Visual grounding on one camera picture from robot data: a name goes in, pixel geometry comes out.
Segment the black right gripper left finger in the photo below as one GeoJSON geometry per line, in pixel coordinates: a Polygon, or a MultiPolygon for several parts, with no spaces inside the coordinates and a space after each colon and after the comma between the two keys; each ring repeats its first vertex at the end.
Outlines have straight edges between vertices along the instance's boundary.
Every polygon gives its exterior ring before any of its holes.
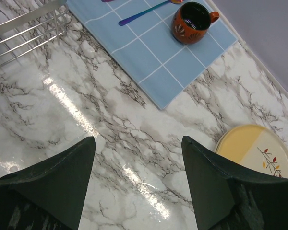
{"type": "Polygon", "coordinates": [[[79,228],[96,142],[65,151],[0,178],[0,230],[79,228]]]}

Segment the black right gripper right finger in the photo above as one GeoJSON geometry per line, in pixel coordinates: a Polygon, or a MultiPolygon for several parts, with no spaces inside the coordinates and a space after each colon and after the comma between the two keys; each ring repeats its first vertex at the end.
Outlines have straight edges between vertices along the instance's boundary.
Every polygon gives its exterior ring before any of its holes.
{"type": "Polygon", "coordinates": [[[288,230],[288,179],[243,167],[189,136],[181,147],[198,229],[288,230]]]}

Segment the cream and yellow plate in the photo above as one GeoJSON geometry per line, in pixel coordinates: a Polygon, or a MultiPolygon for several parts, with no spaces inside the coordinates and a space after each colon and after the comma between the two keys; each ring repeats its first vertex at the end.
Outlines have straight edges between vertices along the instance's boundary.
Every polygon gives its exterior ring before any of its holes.
{"type": "Polygon", "coordinates": [[[254,171],[288,179],[288,149],[271,130],[246,124],[222,137],[216,154],[254,171]]]}

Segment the cream and pink plate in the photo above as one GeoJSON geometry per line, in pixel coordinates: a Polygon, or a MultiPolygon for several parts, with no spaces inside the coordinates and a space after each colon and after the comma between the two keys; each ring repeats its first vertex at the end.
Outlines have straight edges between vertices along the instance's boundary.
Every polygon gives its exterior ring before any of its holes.
{"type": "Polygon", "coordinates": [[[223,139],[223,137],[221,137],[221,138],[218,140],[218,142],[216,143],[215,148],[214,148],[214,152],[215,152],[215,153],[217,152],[218,146],[219,146],[220,142],[222,141],[222,139],[223,139]]]}

